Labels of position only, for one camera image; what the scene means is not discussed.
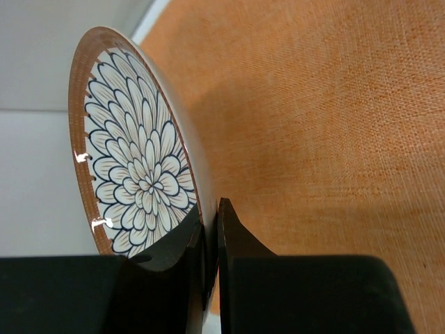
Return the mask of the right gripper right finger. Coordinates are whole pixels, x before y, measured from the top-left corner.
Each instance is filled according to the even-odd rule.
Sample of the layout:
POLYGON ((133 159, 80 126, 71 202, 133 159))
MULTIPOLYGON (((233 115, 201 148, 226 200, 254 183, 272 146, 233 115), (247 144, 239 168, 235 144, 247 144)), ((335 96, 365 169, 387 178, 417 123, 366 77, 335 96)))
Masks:
POLYGON ((228 198, 219 202, 217 238, 222 332, 251 333, 261 309, 256 266, 275 254, 242 224, 228 198))

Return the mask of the orange cloth placemat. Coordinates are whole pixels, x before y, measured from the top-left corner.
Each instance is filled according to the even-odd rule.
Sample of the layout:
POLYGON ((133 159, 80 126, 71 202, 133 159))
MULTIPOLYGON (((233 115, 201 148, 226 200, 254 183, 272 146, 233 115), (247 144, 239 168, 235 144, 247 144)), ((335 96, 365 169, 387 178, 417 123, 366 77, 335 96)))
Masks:
POLYGON ((258 239, 380 257, 444 332, 443 1, 171 1, 142 48, 258 239))

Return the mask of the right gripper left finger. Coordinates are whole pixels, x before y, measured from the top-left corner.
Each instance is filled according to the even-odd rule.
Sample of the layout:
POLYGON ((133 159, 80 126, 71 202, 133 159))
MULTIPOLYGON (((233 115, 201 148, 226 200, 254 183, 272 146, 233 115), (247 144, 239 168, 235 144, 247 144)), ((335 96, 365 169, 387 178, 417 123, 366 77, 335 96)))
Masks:
POLYGON ((204 228, 197 207, 155 244, 121 267, 105 333, 201 333, 204 322, 204 228))

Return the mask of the floral patterned plate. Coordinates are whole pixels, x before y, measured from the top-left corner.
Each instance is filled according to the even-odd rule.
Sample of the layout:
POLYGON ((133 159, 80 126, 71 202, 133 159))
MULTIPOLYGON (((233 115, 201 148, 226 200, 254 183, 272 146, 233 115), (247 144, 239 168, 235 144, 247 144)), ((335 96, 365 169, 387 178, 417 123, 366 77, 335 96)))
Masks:
POLYGON ((218 201, 200 140, 167 78, 130 39, 96 26, 76 47, 67 106, 76 180, 99 253, 134 259, 197 212, 207 316, 218 201))

